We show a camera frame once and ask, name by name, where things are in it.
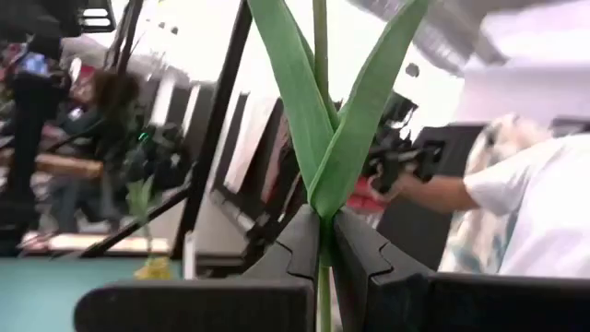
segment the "teal table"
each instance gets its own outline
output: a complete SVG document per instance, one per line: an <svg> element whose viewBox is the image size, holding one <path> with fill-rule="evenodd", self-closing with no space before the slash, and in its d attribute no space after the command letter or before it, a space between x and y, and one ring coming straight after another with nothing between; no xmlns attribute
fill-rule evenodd
<svg viewBox="0 0 590 332"><path fill-rule="evenodd" d="M74 308L86 292L132 279L145 258L0 258L0 330L73 332ZM180 274L180 264L172 266Z"/></svg>

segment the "white wall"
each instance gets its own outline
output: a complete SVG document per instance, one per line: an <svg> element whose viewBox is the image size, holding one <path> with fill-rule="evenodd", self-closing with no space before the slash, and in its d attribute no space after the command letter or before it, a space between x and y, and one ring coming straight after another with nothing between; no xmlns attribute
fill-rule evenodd
<svg viewBox="0 0 590 332"><path fill-rule="evenodd" d="M160 52L166 50L166 61L184 69L191 79L216 81L223 65L239 3L240 0L166 0L166 6L158 8L158 11L147 10L142 14L137 35L144 37L136 53L149 53L158 48ZM287 0L287 3L303 34L313 46L312 1ZM147 17L151 17L152 22L163 20L177 25L180 28L178 41L170 44L165 38L159 38L157 32L150 30L153 27L145 23ZM330 93L335 100L345 99L365 58L381 34L384 23L346 1L329 0L328 27ZM109 44L109 38L112 39L112 36L103 35L100 42ZM414 126L418 129L422 125L446 124L457 103L462 80L434 68L413 47L408 51L403 68L410 62L419 65L420 76L411 78L402 69L395 83L395 90L420 106ZM241 91L278 96L266 48L254 25L248 37L236 89L222 128L209 185L217 168L237 96ZM160 113L167 110L165 101L170 100L171 86L162 87L161 92L157 100L158 114L154 115L156 119L165 118L165 114ZM240 241L228 223L205 199L197 222L199 250L240 251L244 242Z"/></svg>
<svg viewBox="0 0 590 332"><path fill-rule="evenodd" d="M549 125L556 116L590 118L590 64L519 65L466 73L454 116L487 122L517 113Z"/></svg>
<svg viewBox="0 0 590 332"><path fill-rule="evenodd" d="M472 68L454 119L485 122L518 113L549 125L590 118L590 1L495 13L483 26L510 62Z"/></svg>

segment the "person sitting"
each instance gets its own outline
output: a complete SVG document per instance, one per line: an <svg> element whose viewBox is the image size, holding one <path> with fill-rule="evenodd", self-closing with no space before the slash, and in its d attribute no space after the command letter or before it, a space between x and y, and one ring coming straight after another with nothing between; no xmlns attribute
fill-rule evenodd
<svg viewBox="0 0 590 332"><path fill-rule="evenodd" d="M103 175L99 180L75 179L59 176L52 179L51 215L59 232L78 232L76 212L81 209L90 222L107 220L111 231L120 227L123 217L113 195L126 183L120 170L129 146L128 112L139 94L138 79L131 75L119 77L114 72L97 71L91 81L92 93L85 102L88 109L77 117L62 114L56 125L65 136L84 136L91 140L75 152L79 158L100 160Z"/></svg>

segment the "green plant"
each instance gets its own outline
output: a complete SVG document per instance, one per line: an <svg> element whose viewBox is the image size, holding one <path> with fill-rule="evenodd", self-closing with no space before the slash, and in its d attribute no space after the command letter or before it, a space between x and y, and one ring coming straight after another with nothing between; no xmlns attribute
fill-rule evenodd
<svg viewBox="0 0 590 332"><path fill-rule="evenodd" d="M149 207L152 205L152 190L153 176L150 176L146 181L138 180L127 184L127 205L131 215L136 217L141 224L141 230L147 242L147 259L153 256L152 242L153 236L149 229Z"/></svg>
<svg viewBox="0 0 590 332"><path fill-rule="evenodd" d="M354 190L429 0L407 0L386 25L339 113L328 93L325 0L313 0L314 52L284 0L248 0L248 4L285 105L308 202L321 220L319 287L325 332L331 329L327 247L332 219Z"/></svg>

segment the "white shirt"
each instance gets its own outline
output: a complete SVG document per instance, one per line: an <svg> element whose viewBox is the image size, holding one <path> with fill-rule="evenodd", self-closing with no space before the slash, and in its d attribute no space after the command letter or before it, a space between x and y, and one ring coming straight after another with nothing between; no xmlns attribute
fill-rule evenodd
<svg viewBox="0 0 590 332"><path fill-rule="evenodd" d="M537 144L465 184L482 208L518 213L501 275L590 278L590 135Z"/></svg>

